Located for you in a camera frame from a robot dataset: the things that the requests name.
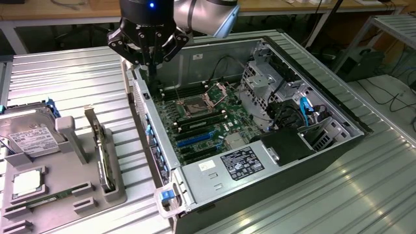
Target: power supply label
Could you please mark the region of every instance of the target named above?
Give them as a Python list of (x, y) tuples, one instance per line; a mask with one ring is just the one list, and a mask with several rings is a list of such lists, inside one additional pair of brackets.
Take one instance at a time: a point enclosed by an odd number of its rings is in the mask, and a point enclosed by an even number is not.
[(8, 135), (22, 151), (32, 154), (58, 147), (58, 142), (47, 127)]
[(264, 169), (252, 147), (222, 156), (222, 160), (234, 180), (240, 180)]

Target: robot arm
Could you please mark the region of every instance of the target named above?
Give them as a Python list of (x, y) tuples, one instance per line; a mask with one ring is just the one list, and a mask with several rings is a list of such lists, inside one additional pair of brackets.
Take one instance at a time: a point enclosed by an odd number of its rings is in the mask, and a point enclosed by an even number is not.
[(236, 0), (120, 0), (120, 9), (120, 28), (107, 35), (108, 46), (132, 64), (148, 66), (152, 76), (190, 40), (180, 28), (226, 37), (239, 6)]

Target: wooden table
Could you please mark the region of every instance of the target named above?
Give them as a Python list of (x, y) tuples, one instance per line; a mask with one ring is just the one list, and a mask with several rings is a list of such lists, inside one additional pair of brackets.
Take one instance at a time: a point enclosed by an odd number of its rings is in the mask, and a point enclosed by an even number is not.
[[(396, 10), (394, 14), (399, 14), (407, 5), (403, 0), (394, 0)], [(312, 14), (316, 12), (318, 5), (311, 3), (294, 2), (287, 3), (284, 0), (239, 0), (240, 16), (268, 16), (268, 15), (292, 15)], [(334, 3), (323, 4), (319, 13), (323, 17), (312, 33), (308, 41), (311, 45), (315, 37), (327, 21)], [(338, 12), (358, 11), (383, 11), (386, 6), (364, 6), (355, 0), (344, 0)], [(79, 10), (68, 7), (58, 6), (50, 0), (27, 0), (26, 4), (4, 5), (0, 4), (0, 29), (10, 41), (16, 54), (27, 54), (24, 43), (16, 33), (16, 27), (46, 26), (46, 25), (68, 25), (88, 23), (110, 23), (120, 21), (120, 9), (95, 11), (90, 5), (79, 6)]]

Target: metal workbench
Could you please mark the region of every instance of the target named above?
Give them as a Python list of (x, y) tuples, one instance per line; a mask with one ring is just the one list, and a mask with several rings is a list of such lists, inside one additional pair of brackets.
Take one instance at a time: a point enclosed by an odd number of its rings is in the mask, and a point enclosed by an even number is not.
[[(352, 109), (374, 134), (330, 168), (199, 233), (412, 233), (416, 231), (415, 140), (362, 99), (302, 46), (276, 31), (268, 35)], [(196, 42), (212, 40), (196, 38)], [(83, 105), (95, 104), (115, 132), (128, 201), (111, 211), (59, 228), (59, 233), (171, 233), (158, 215), (154, 182), (124, 95), (119, 57), (106, 47), (16, 56), (8, 105), (55, 99), (74, 115), (78, 133), (90, 131)]]
[[(343, 64), (347, 61), (348, 56), (351, 55), (354, 49), (359, 46), (366, 35), (368, 34), (372, 27), (378, 27), (383, 32), (387, 32), (394, 36), (399, 41), (406, 45), (416, 49), (416, 17), (412, 15), (394, 15), (394, 16), (371, 16), (363, 25), (358, 35), (355, 36), (352, 42), (348, 45), (348, 48), (343, 52), (342, 56), (338, 59), (338, 62), (334, 66), (334, 71), (339, 72)], [(371, 48), (378, 39), (380, 38), (382, 33), (372, 38), (368, 42), (368, 47)]]

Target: barcode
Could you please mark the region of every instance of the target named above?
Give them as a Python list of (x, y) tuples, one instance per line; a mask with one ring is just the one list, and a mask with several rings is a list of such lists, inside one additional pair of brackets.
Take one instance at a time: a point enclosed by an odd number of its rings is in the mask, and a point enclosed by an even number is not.
[(30, 148), (26, 148), (26, 150), (32, 150), (32, 149), (36, 149), (38, 146), (34, 146), (34, 147), (30, 147)]
[(55, 144), (52, 144), (52, 145), (46, 145), (43, 148), (44, 148), (44, 150), (47, 150), (47, 149), (54, 148), (54, 147), (56, 147)]

